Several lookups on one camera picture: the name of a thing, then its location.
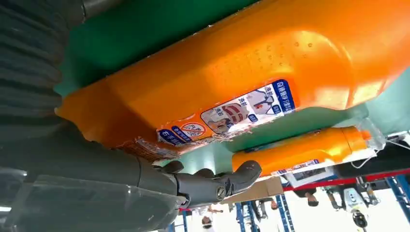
transparent plastic cover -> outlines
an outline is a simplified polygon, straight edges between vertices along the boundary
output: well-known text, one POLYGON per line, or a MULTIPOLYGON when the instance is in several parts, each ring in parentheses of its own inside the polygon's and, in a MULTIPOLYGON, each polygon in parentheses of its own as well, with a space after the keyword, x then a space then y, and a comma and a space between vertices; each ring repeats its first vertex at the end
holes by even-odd
POLYGON ((152 231, 174 220, 179 203, 135 186, 0 167, 0 231, 152 231))

cable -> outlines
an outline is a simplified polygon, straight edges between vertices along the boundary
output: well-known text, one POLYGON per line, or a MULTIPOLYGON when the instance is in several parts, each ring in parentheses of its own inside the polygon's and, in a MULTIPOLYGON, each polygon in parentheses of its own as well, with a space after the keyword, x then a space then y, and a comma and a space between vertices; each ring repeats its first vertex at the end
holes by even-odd
MULTIPOLYGON (((393 141, 390 141, 390 140, 386 140, 386 142, 388 142, 388 143, 391 143, 391 144, 394 144, 394 145, 397 145, 397 146, 400 146, 400 147, 402 147, 402 148, 405 148, 405 149, 408 149, 408 150, 410 150, 410 147, 408 147, 408 146, 404 146, 404 145, 401 145, 401 144, 399 144, 399 143, 396 143, 396 142, 393 142, 393 141)), ((362 164, 360 164, 360 166, 356 166, 356 165, 354 165, 353 164, 353 161, 352 162, 350 162, 350 164, 353 166, 353 168, 356 168, 356 169, 360 169, 360 168, 362 168, 371 158, 373 158, 373 156, 372 157, 369 157, 369 158, 367 158, 362 164)))
POLYGON ((410 147, 408 147, 408 146, 404 146, 404 145, 401 145, 401 144, 399 144, 399 143, 396 143, 396 142, 393 142, 393 141, 390 141, 390 140, 386 140, 386 142, 391 143, 391 144, 395 144, 395 145, 397 145, 397 146, 400 146, 400 147, 402 147, 402 148, 405 148, 405 149, 410 150, 410 147))
POLYGON ((374 157, 374 156, 371 156, 371 157, 367 158, 365 161, 363 161, 362 164, 360 164, 359 167, 357 167, 356 165, 354 165, 353 161, 350 162, 350 164, 353 166, 353 168, 360 169, 360 168, 362 168, 362 167, 363 167, 371 158, 373 158, 373 157, 374 157))

robotic arm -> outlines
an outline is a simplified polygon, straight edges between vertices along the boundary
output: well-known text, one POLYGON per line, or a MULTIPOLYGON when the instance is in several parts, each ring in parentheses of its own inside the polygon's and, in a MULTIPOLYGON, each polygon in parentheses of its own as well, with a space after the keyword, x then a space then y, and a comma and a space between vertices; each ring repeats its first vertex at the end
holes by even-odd
POLYGON ((218 177, 156 169, 54 114, 70 29, 119 2, 0 1, 0 231, 152 231, 259 177, 254 161, 218 177))

cartoon illustration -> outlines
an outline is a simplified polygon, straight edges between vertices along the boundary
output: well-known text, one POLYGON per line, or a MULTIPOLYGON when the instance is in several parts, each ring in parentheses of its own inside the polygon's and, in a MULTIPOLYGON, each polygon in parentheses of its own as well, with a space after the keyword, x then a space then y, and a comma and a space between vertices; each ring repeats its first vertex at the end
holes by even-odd
POLYGON ((230 103, 202 113, 202 120, 218 134, 228 132, 233 125, 247 119, 249 111, 238 103, 230 103))
POLYGON ((268 113, 268 111, 271 110, 274 101, 272 95, 268 96, 265 92, 255 90, 248 93, 246 98, 256 114, 272 114, 268 113))

small orange bottle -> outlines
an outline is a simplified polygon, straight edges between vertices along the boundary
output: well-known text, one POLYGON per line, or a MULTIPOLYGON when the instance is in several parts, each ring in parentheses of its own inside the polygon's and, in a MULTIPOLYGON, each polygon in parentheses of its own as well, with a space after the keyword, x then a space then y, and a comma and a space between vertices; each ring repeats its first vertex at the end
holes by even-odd
POLYGON ((365 119, 357 127, 317 130, 235 153, 232 164, 236 170, 243 162, 254 160, 262 167, 262 176, 281 175, 326 159, 341 163, 355 151, 367 148, 380 150, 384 145, 383 135, 365 119))
POLYGON ((58 114, 154 160, 307 107, 347 109, 409 66, 409 12, 409 0, 263 0, 71 94, 58 114))

